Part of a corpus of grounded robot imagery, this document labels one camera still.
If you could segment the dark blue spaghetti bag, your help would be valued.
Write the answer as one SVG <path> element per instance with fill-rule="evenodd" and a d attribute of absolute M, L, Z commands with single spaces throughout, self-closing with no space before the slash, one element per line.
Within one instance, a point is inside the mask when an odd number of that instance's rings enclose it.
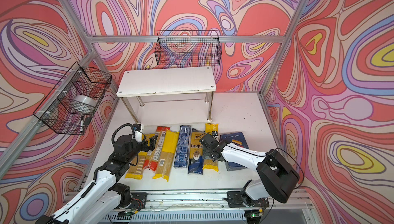
<path fill-rule="evenodd" d="M 203 132 L 192 129 L 188 160 L 188 174 L 203 174 L 203 145 L 200 142 Z"/>

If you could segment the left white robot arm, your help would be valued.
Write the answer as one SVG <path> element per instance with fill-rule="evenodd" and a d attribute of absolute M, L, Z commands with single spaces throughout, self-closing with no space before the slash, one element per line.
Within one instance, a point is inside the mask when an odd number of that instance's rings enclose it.
<path fill-rule="evenodd" d="M 141 132 L 112 135 L 113 153 L 108 160 L 96 168 L 93 180 L 71 201 L 51 216 L 43 215 L 37 224 L 97 224 L 113 209 L 128 208 L 132 202 L 130 187 L 119 180 L 130 168 L 130 163 L 140 152 L 152 151 L 158 136 L 147 138 Z"/>

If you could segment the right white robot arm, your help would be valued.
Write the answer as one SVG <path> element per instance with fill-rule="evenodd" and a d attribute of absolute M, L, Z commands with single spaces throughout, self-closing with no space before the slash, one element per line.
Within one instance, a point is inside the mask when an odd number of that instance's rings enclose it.
<path fill-rule="evenodd" d="M 240 191 L 241 201 L 247 207 L 268 197 L 287 203 L 300 180 L 296 170 L 277 150 L 253 151 L 230 141 L 217 141 L 211 134 L 204 134 L 199 142 L 212 160 L 233 162 L 258 174 L 258 180 L 249 180 Z"/>

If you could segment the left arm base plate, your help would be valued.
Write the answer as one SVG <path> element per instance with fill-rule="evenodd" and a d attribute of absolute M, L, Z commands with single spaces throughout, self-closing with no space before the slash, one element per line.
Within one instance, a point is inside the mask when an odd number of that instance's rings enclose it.
<path fill-rule="evenodd" d="M 146 192 L 131 192 L 122 194 L 119 208 L 132 210 L 144 209 L 147 202 L 147 196 L 148 193 Z"/>

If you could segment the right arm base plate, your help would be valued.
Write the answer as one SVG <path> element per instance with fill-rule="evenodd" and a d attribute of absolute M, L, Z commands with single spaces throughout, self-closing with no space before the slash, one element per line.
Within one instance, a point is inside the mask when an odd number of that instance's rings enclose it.
<path fill-rule="evenodd" d="M 259 208 L 265 210 L 270 206 L 267 198 L 253 200 L 241 191 L 228 191 L 227 197 L 223 198 L 230 208 Z"/>

